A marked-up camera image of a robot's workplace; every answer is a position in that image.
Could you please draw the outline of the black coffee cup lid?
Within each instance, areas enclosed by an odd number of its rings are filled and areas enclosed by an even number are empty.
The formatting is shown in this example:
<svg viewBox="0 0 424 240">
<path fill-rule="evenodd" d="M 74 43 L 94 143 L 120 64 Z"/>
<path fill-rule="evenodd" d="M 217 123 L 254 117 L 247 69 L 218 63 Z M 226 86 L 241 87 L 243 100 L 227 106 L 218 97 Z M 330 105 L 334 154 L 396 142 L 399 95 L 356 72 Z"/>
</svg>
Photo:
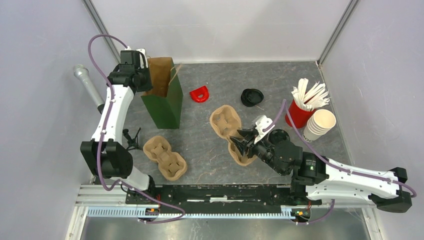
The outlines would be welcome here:
<svg viewBox="0 0 424 240">
<path fill-rule="evenodd" d="M 273 145 L 278 145 L 282 142 L 290 141 L 290 136 L 283 129 L 274 129 L 269 133 L 268 140 Z"/>
</svg>

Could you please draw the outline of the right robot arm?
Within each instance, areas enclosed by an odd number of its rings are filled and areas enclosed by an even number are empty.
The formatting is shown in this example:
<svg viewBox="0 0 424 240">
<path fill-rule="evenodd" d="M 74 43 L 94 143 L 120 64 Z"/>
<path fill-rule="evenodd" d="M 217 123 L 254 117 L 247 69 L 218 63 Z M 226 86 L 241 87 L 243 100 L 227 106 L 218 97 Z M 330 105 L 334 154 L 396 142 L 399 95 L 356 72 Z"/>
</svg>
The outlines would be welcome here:
<svg viewBox="0 0 424 240">
<path fill-rule="evenodd" d="M 289 199 L 304 201 L 363 203 L 389 213 L 405 213 L 412 207 L 412 195 L 403 190 L 407 171 L 369 170 L 304 151 L 291 142 L 282 129 L 272 130 L 264 138 L 254 129 L 240 129 L 230 142 L 243 157 L 257 157 L 281 176 L 291 176 Z"/>
</svg>

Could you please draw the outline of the green paper bag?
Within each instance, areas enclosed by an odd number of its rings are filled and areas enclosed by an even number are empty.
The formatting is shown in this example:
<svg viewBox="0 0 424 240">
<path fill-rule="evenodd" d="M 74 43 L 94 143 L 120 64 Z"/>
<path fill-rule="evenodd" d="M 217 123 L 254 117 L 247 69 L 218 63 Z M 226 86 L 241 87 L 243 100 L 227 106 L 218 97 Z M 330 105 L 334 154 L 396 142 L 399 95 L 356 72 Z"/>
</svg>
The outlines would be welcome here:
<svg viewBox="0 0 424 240">
<path fill-rule="evenodd" d="M 171 57 L 149 58 L 148 65 L 153 88 L 141 99 L 157 129 L 179 129 L 184 96 L 178 77 L 181 66 Z"/>
</svg>

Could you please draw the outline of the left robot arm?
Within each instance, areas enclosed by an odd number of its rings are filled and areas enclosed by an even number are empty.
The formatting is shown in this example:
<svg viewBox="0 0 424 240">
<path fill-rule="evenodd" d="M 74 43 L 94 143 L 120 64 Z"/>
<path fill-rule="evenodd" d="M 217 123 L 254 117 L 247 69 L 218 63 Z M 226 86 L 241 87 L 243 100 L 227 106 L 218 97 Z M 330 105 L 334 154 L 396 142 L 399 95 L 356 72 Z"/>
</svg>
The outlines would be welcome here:
<svg viewBox="0 0 424 240">
<path fill-rule="evenodd" d="M 151 204 L 157 198 L 157 190 L 150 186 L 153 180 L 134 166 L 133 156 L 122 145 L 130 103 L 136 93 L 153 88 L 145 49 L 126 47 L 120 52 L 120 63 L 105 79 L 106 100 L 100 104 L 99 123 L 91 139 L 81 143 L 80 152 L 105 190 L 123 185 Z"/>
</svg>

